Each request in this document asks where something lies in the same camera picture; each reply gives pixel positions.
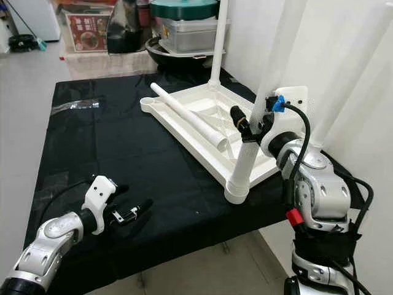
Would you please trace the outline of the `black wok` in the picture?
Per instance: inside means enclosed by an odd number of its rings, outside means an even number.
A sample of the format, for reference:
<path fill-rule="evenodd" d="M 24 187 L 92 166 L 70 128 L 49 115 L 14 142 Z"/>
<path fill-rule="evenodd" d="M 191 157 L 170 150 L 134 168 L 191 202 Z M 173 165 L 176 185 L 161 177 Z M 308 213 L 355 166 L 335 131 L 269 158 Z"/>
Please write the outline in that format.
<path fill-rule="evenodd" d="M 159 71 L 197 71 L 211 66 L 212 55 L 175 54 L 160 44 L 160 37 L 152 37 L 145 43 L 145 49 Z"/>

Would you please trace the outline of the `black plastic bag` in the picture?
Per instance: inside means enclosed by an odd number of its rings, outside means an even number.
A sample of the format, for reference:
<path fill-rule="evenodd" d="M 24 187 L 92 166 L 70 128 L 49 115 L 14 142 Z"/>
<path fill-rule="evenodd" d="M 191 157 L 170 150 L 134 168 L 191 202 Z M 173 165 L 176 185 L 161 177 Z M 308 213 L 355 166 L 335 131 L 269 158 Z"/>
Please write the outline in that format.
<path fill-rule="evenodd" d="M 106 33 L 107 53 L 134 53 L 143 50 L 143 28 L 136 0 L 117 0 Z"/>

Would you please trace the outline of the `black tablecloth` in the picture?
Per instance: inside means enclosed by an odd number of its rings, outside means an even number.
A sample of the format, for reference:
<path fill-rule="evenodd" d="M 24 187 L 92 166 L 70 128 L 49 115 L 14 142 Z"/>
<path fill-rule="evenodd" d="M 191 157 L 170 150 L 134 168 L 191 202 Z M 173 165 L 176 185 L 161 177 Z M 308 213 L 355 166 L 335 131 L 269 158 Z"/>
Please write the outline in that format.
<path fill-rule="evenodd" d="M 36 188 L 45 175 L 63 171 L 82 180 L 44 202 L 33 195 L 25 243 L 33 241 L 40 219 L 79 209 L 93 175 L 129 185 L 129 191 L 120 195 L 121 203 L 152 199 L 155 208 L 138 233 L 124 227 L 98 236 L 87 234 L 64 257 L 50 285 L 52 295 L 84 295 L 286 220 L 281 175 L 275 173 L 253 186 L 243 204 L 230 204 L 224 186 L 154 116 L 141 110 L 141 98 L 154 94 L 152 82 L 179 91 L 203 85 L 209 76 L 205 68 L 56 82 L 52 106 L 98 99 L 100 107 L 49 116 Z"/>

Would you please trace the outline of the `clear plastic storage container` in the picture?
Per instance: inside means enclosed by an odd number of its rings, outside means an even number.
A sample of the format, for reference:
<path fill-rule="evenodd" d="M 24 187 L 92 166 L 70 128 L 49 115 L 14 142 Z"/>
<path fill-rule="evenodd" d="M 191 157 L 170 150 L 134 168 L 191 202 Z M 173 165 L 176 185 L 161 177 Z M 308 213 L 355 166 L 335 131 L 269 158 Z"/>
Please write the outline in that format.
<path fill-rule="evenodd" d="M 155 17 L 159 43 L 175 55 L 213 55 L 218 20 L 172 20 Z"/>

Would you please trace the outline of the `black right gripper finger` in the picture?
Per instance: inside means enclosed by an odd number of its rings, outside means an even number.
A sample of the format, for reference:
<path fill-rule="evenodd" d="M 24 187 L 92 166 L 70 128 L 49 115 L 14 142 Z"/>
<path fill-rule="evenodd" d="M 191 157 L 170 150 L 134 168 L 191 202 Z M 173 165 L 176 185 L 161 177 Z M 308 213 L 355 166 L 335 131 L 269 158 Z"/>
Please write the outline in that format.
<path fill-rule="evenodd" d="M 243 112 L 241 107 L 232 106 L 230 108 L 230 117 L 234 127 L 238 129 L 241 134 L 249 134 L 251 132 L 250 124 L 247 120 L 247 115 Z"/>

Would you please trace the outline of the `white appliance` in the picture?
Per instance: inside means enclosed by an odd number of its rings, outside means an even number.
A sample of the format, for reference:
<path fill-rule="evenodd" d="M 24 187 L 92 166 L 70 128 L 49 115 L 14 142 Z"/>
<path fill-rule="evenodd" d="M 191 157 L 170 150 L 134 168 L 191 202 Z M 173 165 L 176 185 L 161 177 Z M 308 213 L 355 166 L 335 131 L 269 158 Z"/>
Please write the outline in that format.
<path fill-rule="evenodd" d="M 45 42 L 58 42 L 61 27 L 51 0 L 5 0 L 17 34 L 35 34 Z"/>

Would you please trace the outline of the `red printed carton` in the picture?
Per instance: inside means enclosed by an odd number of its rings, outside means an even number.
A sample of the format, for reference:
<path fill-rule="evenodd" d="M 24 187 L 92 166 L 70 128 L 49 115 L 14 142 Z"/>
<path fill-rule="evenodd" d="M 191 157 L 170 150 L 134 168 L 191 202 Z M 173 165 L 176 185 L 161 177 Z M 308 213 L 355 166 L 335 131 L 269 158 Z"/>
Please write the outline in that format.
<path fill-rule="evenodd" d="M 76 53 L 106 52 L 110 14 L 65 14 Z"/>

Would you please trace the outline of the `green pot lid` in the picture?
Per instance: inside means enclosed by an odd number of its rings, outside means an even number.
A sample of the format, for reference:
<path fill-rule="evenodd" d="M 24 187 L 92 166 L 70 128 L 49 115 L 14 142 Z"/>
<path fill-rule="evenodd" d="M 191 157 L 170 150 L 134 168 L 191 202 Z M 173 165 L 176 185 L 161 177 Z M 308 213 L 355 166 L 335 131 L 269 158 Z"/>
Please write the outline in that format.
<path fill-rule="evenodd" d="M 217 16 L 219 4 L 219 0 L 152 0 L 150 9 L 154 17 L 189 21 Z"/>

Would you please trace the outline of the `beige patterned cloth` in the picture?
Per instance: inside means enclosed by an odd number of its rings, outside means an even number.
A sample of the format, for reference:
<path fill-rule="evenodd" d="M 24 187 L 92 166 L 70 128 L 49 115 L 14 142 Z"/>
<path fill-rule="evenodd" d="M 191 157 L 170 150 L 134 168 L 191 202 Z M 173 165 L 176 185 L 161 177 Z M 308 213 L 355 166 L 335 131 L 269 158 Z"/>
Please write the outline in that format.
<path fill-rule="evenodd" d="M 158 64 L 147 52 L 108 54 L 106 52 L 63 53 L 71 79 L 98 79 L 156 73 Z"/>

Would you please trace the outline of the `maroon plastic pots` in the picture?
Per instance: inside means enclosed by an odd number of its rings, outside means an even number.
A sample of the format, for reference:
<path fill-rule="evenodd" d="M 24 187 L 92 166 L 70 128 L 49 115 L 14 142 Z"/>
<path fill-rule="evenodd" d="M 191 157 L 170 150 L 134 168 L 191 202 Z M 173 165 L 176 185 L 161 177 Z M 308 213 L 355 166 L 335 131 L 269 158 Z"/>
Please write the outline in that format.
<path fill-rule="evenodd" d="M 149 4 L 138 4 L 138 20 L 143 28 L 151 28 L 151 14 Z"/>

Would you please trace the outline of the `clear tape strip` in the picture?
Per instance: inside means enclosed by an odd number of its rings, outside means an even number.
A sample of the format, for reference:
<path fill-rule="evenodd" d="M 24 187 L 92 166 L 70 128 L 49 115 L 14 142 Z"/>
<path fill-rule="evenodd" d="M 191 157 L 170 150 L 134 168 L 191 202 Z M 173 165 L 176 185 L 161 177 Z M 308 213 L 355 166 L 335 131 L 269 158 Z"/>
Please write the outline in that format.
<path fill-rule="evenodd" d="M 50 116 L 54 116 L 60 112 L 73 109 L 97 109 L 100 107 L 100 101 L 98 99 L 87 99 L 87 100 L 76 100 L 59 104 L 51 108 Z"/>

